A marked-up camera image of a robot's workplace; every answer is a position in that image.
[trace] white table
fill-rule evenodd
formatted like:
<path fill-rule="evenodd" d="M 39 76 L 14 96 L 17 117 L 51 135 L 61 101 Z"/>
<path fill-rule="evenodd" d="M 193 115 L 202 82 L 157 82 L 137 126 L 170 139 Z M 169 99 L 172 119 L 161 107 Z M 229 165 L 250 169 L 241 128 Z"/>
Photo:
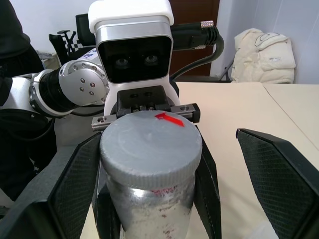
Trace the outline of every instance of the white table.
<path fill-rule="evenodd" d="M 248 128 L 288 140 L 319 169 L 319 86 L 260 83 L 178 83 L 178 86 L 181 102 L 198 103 L 201 109 L 198 127 L 217 166 L 223 238 L 245 238 L 267 217 L 254 193 L 236 130 Z M 67 127 L 58 122 L 56 129 Z M 88 131 L 83 125 L 81 130 Z M 64 134 L 57 132 L 57 135 L 59 138 Z M 90 211 L 81 239 L 97 238 Z M 196 211 L 192 213 L 187 238 L 208 238 Z"/>

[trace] person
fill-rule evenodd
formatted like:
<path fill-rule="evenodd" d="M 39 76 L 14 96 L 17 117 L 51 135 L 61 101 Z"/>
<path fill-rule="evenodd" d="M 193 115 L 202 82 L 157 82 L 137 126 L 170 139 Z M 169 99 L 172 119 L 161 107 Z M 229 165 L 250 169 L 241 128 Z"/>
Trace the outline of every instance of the person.
<path fill-rule="evenodd" d="M 23 33 L 12 4 L 9 0 L 0 0 L 0 85 L 2 83 L 6 86 L 14 76 L 42 70 L 43 64 L 31 46 L 30 38 Z M 46 130 L 31 134 L 36 137 Z M 0 188 L 15 201 L 36 176 L 32 161 L 42 170 L 55 153 L 54 129 L 38 141 L 30 143 L 12 137 L 0 125 Z"/>

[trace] white wall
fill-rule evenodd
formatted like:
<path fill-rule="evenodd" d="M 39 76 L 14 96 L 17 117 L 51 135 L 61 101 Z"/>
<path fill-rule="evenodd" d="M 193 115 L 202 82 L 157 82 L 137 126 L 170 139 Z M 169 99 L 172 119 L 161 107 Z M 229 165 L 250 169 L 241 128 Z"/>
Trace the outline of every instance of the white wall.
<path fill-rule="evenodd" d="M 218 75 L 235 54 L 234 37 L 250 27 L 289 36 L 297 63 L 295 83 L 319 84 L 319 1 L 318 0 L 221 0 L 233 1 L 228 15 L 225 55 L 212 64 Z M 225 10 L 219 16 L 226 19 Z"/>
<path fill-rule="evenodd" d="M 95 0 L 10 0 L 36 50 L 55 52 L 49 34 L 76 31 L 75 15 L 87 13 Z"/>

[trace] red marking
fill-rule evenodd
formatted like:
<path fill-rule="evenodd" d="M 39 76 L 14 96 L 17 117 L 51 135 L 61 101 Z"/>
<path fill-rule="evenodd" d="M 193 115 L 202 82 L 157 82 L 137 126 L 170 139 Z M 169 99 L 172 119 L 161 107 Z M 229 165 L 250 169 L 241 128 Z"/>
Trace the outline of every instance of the red marking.
<path fill-rule="evenodd" d="M 160 119 L 161 119 L 161 120 L 166 120 L 166 121 L 169 121 L 169 122 L 174 123 L 174 124 L 176 124 L 176 125 L 179 125 L 179 126 L 181 126 L 181 127 L 185 127 L 185 125 L 184 125 L 184 123 L 183 123 L 182 120 L 176 119 L 176 118 L 174 118 L 174 117 L 172 117 L 172 116 L 169 116 L 169 115 L 167 115 L 166 113 L 161 113 L 161 114 L 159 114 L 159 115 L 156 115 L 155 117 L 158 118 L 159 120 L 160 120 Z"/>

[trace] white cloth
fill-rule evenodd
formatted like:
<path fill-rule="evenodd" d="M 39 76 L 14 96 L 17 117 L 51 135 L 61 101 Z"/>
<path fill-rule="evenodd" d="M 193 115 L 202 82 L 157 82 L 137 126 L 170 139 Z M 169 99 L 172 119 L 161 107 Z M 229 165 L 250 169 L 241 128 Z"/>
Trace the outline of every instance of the white cloth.
<path fill-rule="evenodd" d="M 288 37 L 252 28 L 235 37 L 235 46 L 233 82 L 294 82 L 296 63 Z"/>

